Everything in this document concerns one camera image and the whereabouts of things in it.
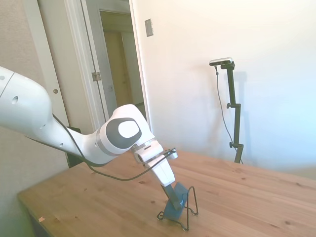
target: screw hole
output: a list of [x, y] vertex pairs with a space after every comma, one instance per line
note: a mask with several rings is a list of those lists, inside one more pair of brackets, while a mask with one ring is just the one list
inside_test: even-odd
[[12, 104], [15, 105], [19, 100], [19, 97], [18, 96], [15, 96], [13, 99], [12, 99]]

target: blue object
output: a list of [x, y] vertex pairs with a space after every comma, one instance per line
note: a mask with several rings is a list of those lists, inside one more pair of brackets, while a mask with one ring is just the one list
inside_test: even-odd
[[176, 196], [178, 197], [180, 201], [181, 209], [176, 210], [173, 207], [171, 201], [169, 200], [163, 211], [163, 217], [169, 220], [177, 221], [179, 220], [182, 214], [183, 208], [187, 202], [188, 190], [180, 182], [178, 182], [176, 186], [174, 187], [174, 192], [176, 193]]

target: doorway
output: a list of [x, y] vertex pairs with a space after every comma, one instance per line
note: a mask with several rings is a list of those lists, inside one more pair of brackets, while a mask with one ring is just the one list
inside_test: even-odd
[[117, 106], [134, 104], [146, 118], [130, 14], [100, 11]]

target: door hinge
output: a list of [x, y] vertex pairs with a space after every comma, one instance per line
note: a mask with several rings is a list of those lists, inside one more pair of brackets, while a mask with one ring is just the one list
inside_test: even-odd
[[101, 80], [100, 72], [92, 73], [92, 78], [93, 78], [93, 81], [100, 81]]

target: black cable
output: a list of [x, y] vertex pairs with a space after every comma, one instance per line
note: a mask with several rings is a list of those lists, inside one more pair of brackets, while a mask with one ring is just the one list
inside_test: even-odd
[[228, 128], [227, 128], [226, 122], [225, 122], [225, 118], [224, 118], [224, 112], [223, 112], [223, 106], [222, 106], [221, 96], [220, 96], [220, 94], [219, 94], [219, 89], [218, 89], [218, 71], [217, 71], [217, 67], [216, 67], [216, 66], [215, 66], [215, 70], [216, 70], [216, 77], [217, 77], [217, 94], [218, 94], [219, 104], [221, 105], [222, 118], [223, 118], [223, 122], [224, 122], [224, 125], [225, 125], [225, 128], [226, 128], [226, 131], [227, 131], [227, 133], [228, 133], [228, 135], [229, 135], [229, 138], [231, 139], [231, 142], [232, 142], [232, 144], [233, 144], [232, 136], [231, 136], [231, 134], [230, 134], [229, 131], [228, 131]]
[[[70, 131], [68, 130], [68, 128], [53, 114], [53, 117], [59, 122], [60, 125], [62, 125], [62, 127], [66, 130], [66, 132], [68, 133], [68, 135], [70, 136], [71, 140], [73, 141], [74, 145], [77, 147], [80, 155], [82, 156], [83, 159], [87, 160], [85, 157], [84, 157], [84, 154], [82, 153], [80, 147], [78, 146], [77, 142], [75, 141], [74, 137], [72, 136], [72, 134], [70, 133]], [[134, 179], [137, 179], [138, 177], [142, 176], [143, 174], [146, 174], [148, 171], [152, 170], [156, 165], [158, 165], [160, 162], [162, 162], [164, 159], [166, 159], [168, 156], [172, 155], [173, 153], [175, 153], [175, 150], [172, 149], [170, 151], [167, 151], [165, 152], [163, 155], [164, 155], [164, 158], [162, 158], [161, 160], [159, 160], [156, 164], [154, 164], [152, 167], [146, 169], [144, 172], [134, 176], [134, 177], [131, 177], [131, 178], [128, 178], [128, 179], [122, 179], [122, 178], [118, 178], [118, 177], [115, 177], [115, 176], [112, 176], [112, 175], [109, 175], [109, 174], [105, 174], [105, 173], [102, 173], [94, 168], [92, 168], [89, 164], [87, 164], [85, 162], [85, 160], [83, 160], [87, 165], [88, 167], [96, 172], [97, 174], [100, 174], [100, 175], [103, 175], [103, 176], [106, 176], [106, 177], [109, 177], [109, 178], [112, 178], [112, 179], [116, 179], [116, 180], [119, 180], [119, 181], [131, 181], [131, 180], [134, 180]]]

